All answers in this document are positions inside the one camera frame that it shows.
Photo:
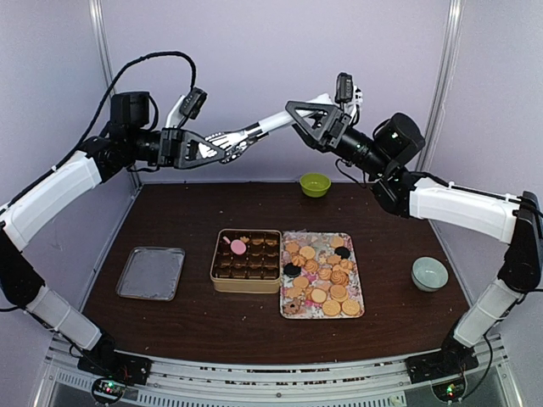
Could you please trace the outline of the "steel kitchen tongs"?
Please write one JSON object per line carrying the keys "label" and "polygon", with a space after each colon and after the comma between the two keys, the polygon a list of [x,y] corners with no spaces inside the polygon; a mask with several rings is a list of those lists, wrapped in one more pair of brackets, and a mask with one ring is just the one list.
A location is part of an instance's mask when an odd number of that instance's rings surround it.
{"label": "steel kitchen tongs", "polygon": [[[327,93],[319,95],[307,103],[317,103],[333,105],[332,99]],[[237,131],[219,131],[210,136],[205,137],[205,141],[213,144],[215,147],[223,150],[226,157],[220,159],[222,164],[227,164],[235,159],[241,157],[241,155],[253,144],[259,142],[266,137],[270,132],[282,129],[294,124],[294,119],[286,111],[274,114],[266,117],[253,125],[246,126],[245,128]],[[201,158],[216,158],[218,152],[213,148],[204,144],[199,144],[198,152]]]}

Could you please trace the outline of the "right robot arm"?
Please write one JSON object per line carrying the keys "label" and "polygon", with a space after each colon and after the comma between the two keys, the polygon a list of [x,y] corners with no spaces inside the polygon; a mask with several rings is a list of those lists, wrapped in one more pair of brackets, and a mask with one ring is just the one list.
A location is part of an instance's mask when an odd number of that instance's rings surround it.
{"label": "right robot arm", "polygon": [[422,150],[425,140],[406,114],[393,114],[367,137],[332,104],[289,101],[286,110],[308,147],[334,153],[370,176],[371,191],[386,212],[437,220],[507,244],[495,280],[458,320],[435,355],[434,364],[440,373],[454,373],[467,361],[468,350],[522,296],[540,285],[542,213],[538,198],[532,192],[512,196],[478,191],[428,172],[409,171],[406,163]]}

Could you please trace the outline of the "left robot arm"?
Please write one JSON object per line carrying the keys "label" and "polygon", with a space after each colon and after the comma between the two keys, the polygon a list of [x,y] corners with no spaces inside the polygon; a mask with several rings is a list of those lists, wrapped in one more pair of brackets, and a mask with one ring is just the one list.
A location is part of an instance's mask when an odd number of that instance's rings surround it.
{"label": "left robot arm", "polygon": [[90,351],[90,364],[103,376],[121,370],[120,355],[103,344],[106,338],[101,328],[46,283],[25,251],[65,209],[137,162],[146,163],[148,170],[189,170],[237,158],[247,140],[246,131],[201,136],[186,129],[205,98],[198,88],[181,96],[158,130],[149,118],[154,104],[148,92],[114,95],[101,133],[82,141],[64,163],[1,208],[1,290],[8,303],[78,349]]}

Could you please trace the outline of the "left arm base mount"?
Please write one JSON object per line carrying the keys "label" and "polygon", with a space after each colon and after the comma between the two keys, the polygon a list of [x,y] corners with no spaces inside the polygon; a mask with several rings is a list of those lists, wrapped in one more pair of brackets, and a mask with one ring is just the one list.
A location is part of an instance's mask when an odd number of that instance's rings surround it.
{"label": "left arm base mount", "polygon": [[100,365],[89,356],[79,357],[77,368],[92,373],[97,378],[92,380],[91,395],[100,404],[119,402],[129,387],[145,385],[151,371],[152,361],[140,356],[115,353],[114,363],[110,367]]}

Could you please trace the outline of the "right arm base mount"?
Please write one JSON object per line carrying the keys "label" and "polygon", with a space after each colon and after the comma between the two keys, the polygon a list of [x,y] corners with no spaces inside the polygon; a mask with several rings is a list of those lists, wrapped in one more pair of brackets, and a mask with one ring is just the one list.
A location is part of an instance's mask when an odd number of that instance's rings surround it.
{"label": "right arm base mount", "polygon": [[412,384],[430,383],[434,396],[446,403],[459,401],[467,393],[466,372],[479,367],[475,356],[433,352],[406,359]]}

